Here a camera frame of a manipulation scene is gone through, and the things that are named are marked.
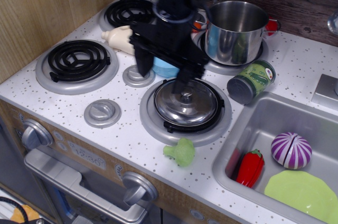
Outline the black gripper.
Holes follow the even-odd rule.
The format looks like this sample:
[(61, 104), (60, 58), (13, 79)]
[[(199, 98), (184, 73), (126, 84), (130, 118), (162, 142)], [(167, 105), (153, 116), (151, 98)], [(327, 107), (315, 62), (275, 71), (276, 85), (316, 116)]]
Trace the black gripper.
[(192, 25), (135, 23), (130, 43), (134, 46), (138, 72), (144, 77), (153, 67), (154, 57), (179, 68), (172, 93), (180, 94), (188, 83), (204, 75), (208, 56), (191, 39)]

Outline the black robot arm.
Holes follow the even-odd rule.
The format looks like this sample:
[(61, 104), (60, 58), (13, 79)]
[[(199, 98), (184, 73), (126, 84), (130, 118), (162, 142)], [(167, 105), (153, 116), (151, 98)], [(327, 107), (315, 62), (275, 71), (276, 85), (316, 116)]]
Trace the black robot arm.
[(198, 9), (207, 9), (208, 0), (157, 0), (153, 5), (154, 24), (137, 23), (130, 28), (138, 72), (145, 76), (154, 58), (179, 68), (172, 92), (179, 94), (189, 81), (201, 78), (208, 56), (192, 41), (191, 32)]

